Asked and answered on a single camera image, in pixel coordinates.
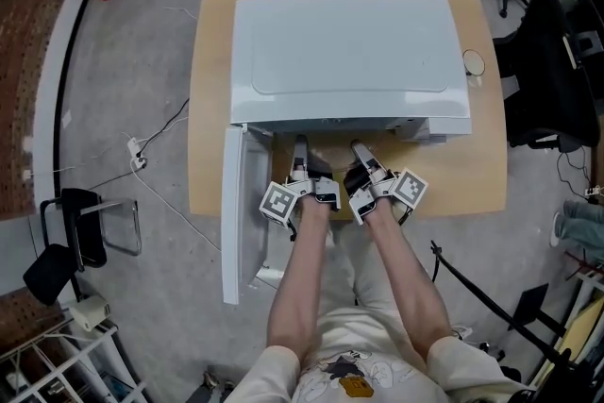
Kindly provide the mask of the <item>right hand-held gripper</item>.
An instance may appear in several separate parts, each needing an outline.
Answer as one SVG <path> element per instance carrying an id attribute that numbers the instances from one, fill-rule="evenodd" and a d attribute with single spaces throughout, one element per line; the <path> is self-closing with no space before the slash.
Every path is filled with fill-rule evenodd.
<path id="1" fill-rule="evenodd" d="M 407 168 L 402 172 L 385 170 L 359 140 L 351 143 L 351 149 L 362 166 L 353 166 L 345 174 L 344 188 L 358 224 L 362 225 L 364 217 L 377 207 L 377 201 L 385 198 L 402 212 L 398 224 L 403 225 L 417 208 L 428 183 Z"/>

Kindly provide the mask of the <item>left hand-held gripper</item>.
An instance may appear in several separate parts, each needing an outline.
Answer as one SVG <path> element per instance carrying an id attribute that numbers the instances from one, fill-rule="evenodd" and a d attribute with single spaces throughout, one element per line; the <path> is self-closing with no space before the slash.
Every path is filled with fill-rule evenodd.
<path id="1" fill-rule="evenodd" d="M 308 153 L 307 137 L 298 135 L 289 177 L 284 184 L 270 182 L 259 210 L 265 218 L 288 227 L 298 200 L 308 195 L 318 203 L 328 204 L 333 211 L 341 209 L 340 188 L 333 180 L 331 166 L 312 152 Z"/>

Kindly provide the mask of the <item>person's left forearm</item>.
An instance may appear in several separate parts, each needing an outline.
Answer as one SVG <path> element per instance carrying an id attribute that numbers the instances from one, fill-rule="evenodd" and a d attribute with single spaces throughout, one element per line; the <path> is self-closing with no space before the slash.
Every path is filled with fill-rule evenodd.
<path id="1" fill-rule="evenodd" d="M 317 327 L 330 207 L 307 195 L 284 276 L 270 309 L 267 345 L 290 349 L 302 361 Z"/>

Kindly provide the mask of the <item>person's right forearm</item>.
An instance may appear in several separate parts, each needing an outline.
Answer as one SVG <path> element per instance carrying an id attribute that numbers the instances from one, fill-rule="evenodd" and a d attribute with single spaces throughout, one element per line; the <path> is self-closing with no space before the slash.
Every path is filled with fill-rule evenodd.
<path id="1" fill-rule="evenodd" d="M 452 335 L 445 303 L 405 239 L 391 202 L 379 199 L 365 223 L 382 258 L 411 344 L 426 359 L 436 342 Z"/>

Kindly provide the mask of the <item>white microwave door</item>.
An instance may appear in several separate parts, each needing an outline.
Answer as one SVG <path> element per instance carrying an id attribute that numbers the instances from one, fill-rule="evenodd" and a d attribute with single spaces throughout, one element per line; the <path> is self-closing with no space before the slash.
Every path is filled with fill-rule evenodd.
<path id="1" fill-rule="evenodd" d="M 260 202 L 272 174 L 272 140 L 242 126 L 226 129 L 221 202 L 224 302 L 237 305 L 267 254 L 268 221 Z"/>

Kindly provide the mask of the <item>person's light trousers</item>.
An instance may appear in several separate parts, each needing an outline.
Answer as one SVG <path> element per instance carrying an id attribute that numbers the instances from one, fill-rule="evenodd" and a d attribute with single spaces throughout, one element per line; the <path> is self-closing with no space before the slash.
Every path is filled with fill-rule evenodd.
<path id="1" fill-rule="evenodd" d="M 336 277 L 328 286 L 334 289 L 337 284 L 343 285 L 336 290 L 336 299 L 345 305 L 377 308 L 384 297 L 382 285 L 386 276 L 378 249 L 368 232 L 336 221 L 330 226 L 328 237 L 332 268 L 327 273 Z"/>

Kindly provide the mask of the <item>white microwave oven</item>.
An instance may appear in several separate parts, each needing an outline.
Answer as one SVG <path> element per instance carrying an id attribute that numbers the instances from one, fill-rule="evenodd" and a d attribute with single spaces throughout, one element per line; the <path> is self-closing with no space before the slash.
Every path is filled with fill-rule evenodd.
<path id="1" fill-rule="evenodd" d="M 470 134 L 448 0 L 238 0 L 229 121 L 275 133 L 395 130 L 440 143 Z"/>

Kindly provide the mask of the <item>black tripod stand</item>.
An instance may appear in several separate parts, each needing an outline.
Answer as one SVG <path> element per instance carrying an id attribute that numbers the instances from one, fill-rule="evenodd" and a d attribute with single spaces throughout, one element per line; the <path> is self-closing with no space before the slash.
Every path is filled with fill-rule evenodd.
<path id="1" fill-rule="evenodd" d="M 534 333 L 527 329 L 524 325 L 515 321 L 507 312 L 505 312 L 494 300 L 483 292 L 476 284 L 458 271 L 451 263 L 449 263 L 442 255 L 442 248 L 433 240 L 430 241 L 431 251 L 435 257 L 435 265 L 432 275 L 432 281 L 436 280 L 440 265 L 443 265 L 472 295 L 474 295 L 483 305 L 485 305 L 497 317 L 508 323 L 509 326 L 518 332 L 523 338 L 535 345 L 544 357 L 552 362 L 554 366 L 564 368 L 567 373 L 578 371 L 578 366 L 570 361 L 570 351 L 564 350 L 562 353 L 555 350 L 552 346 L 547 345 L 539 339 Z"/>

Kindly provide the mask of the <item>person's cream printed shirt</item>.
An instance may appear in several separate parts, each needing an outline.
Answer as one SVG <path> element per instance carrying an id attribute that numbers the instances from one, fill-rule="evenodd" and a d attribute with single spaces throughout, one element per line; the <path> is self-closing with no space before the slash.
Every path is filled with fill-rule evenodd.
<path id="1" fill-rule="evenodd" d="M 304 361 L 284 346 L 265 348 L 225 403 L 519 403 L 530 395 L 455 336 L 422 359 L 395 313 L 353 307 L 319 319 Z"/>

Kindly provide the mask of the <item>white power strip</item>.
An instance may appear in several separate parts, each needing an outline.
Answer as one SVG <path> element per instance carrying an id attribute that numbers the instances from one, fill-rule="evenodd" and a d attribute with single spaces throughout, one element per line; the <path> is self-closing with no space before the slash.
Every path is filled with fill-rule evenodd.
<path id="1" fill-rule="evenodd" d="M 136 138 L 130 138 L 126 144 L 130 154 L 130 162 L 135 171 L 143 169 L 147 164 L 147 159 L 143 155 L 142 147 Z"/>

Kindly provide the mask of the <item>black mesh office chair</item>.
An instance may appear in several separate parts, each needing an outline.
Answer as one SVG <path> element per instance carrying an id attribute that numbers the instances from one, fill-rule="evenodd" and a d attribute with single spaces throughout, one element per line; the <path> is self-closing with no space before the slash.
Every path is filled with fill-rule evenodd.
<path id="1" fill-rule="evenodd" d="M 500 76 L 518 84 L 504 100 L 511 147 L 571 153 L 598 145 L 596 102 L 559 0 L 529 0 L 520 26 L 493 44 Z"/>

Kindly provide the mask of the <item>black metal-framed chair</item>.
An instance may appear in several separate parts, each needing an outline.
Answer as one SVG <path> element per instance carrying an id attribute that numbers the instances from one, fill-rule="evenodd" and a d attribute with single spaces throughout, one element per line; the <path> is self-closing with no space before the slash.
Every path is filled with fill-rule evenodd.
<path id="1" fill-rule="evenodd" d="M 46 211 L 50 206 L 60 208 L 65 230 L 64 243 L 51 243 Z M 132 216 L 135 245 L 119 245 L 109 241 L 104 228 L 103 213 L 107 210 L 125 211 Z M 76 274 L 87 267 L 101 268 L 107 263 L 110 248 L 130 257 L 143 252 L 138 202 L 131 198 L 104 199 L 98 193 L 79 188 L 64 188 L 58 197 L 40 204 L 44 250 L 23 275 L 27 289 L 40 303 L 54 305 L 64 287 L 74 287 L 75 299 L 81 298 Z"/>

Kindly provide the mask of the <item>beige plastic box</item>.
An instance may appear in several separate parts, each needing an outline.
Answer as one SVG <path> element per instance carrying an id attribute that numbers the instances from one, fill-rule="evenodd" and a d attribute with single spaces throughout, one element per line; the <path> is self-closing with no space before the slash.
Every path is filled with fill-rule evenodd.
<path id="1" fill-rule="evenodd" d="M 110 315 L 109 303 L 99 295 L 91 295 L 69 308 L 74 321 L 85 331 L 93 331 Z"/>

